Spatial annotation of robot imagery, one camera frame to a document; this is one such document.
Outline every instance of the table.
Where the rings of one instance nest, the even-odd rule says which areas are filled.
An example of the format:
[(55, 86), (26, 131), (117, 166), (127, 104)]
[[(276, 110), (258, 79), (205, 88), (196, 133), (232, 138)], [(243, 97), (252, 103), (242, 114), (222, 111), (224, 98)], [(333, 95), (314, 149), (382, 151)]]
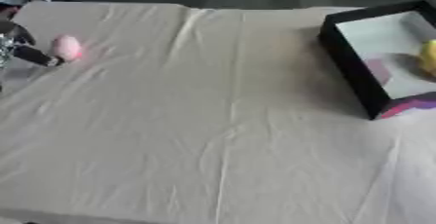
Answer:
[(26, 6), (86, 50), (0, 100), (0, 215), (433, 223), (436, 111), (365, 119), (315, 40), (342, 10)]

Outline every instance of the pink pom-pom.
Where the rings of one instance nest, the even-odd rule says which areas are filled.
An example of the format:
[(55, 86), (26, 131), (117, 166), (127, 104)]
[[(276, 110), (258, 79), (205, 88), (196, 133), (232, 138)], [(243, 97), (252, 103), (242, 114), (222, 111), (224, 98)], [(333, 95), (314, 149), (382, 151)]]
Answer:
[(82, 55), (82, 47), (75, 37), (60, 35), (52, 42), (51, 54), (72, 61)]

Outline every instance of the yellow ball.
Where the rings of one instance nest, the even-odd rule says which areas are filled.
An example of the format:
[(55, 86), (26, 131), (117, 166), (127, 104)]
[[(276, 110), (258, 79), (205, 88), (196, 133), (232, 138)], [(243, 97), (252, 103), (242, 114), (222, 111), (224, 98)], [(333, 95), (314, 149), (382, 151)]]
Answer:
[(436, 40), (428, 41), (422, 45), (419, 67), (436, 77)]

